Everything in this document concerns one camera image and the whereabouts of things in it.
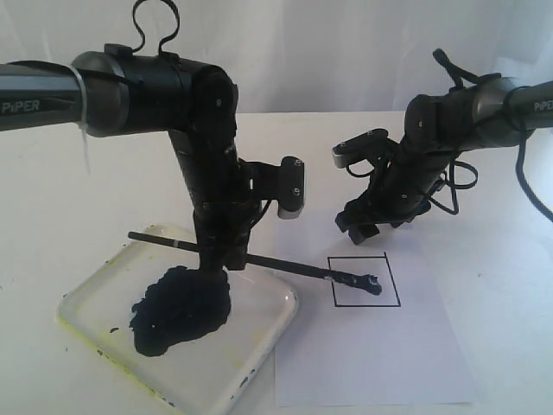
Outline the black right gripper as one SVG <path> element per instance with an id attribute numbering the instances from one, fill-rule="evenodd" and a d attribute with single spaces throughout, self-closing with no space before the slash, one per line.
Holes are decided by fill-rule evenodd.
<path id="1" fill-rule="evenodd" d="M 388 161 L 372 166 L 367 189 L 346 203 L 335 218 L 336 225 L 361 245 L 379 234 L 379 224 L 397 227 L 428 212 L 430 190 L 452 155 L 450 151 L 415 154 L 397 144 Z"/>

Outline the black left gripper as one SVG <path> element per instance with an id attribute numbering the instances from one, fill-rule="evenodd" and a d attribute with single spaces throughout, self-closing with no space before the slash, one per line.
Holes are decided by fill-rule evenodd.
<path id="1" fill-rule="evenodd" d="M 215 244 L 198 244 L 199 269 L 209 274 L 221 272 L 223 266 L 242 271 L 251 230 L 268 210 L 256 194 L 253 165 L 236 157 L 195 159 L 189 171 L 189 194 L 197 235 Z"/>

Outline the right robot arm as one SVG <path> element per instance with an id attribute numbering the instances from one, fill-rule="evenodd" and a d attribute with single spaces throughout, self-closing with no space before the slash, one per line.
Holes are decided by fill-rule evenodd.
<path id="1" fill-rule="evenodd" d="M 453 206 L 459 212 L 454 170 L 474 167 L 459 161 L 471 150 L 518 148 L 515 171 L 532 204 L 550 217 L 524 177 L 525 146 L 538 129 L 552 126 L 552 84 L 523 86 L 515 79 L 492 76 L 479 85 L 453 88 L 442 96 L 420 94 L 404 114 L 404 134 L 399 142 L 386 129 L 377 128 L 337 144 L 334 164 L 349 170 L 367 161 L 367 189 L 337 213 L 335 223 L 359 245 L 379 232 L 379 226 L 399 227 L 426 214 L 432 207 L 443 208 L 434 195 L 449 187 Z"/>

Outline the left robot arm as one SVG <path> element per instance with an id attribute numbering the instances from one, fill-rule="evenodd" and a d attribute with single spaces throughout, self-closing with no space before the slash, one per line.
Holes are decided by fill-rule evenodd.
<path id="1" fill-rule="evenodd" d="M 193 203 L 205 269 L 245 268 L 260 203 L 235 145 L 238 88 L 218 66 L 108 44 L 71 64 L 1 66 L 1 128 L 74 123 L 92 137 L 165 131 Z"/>

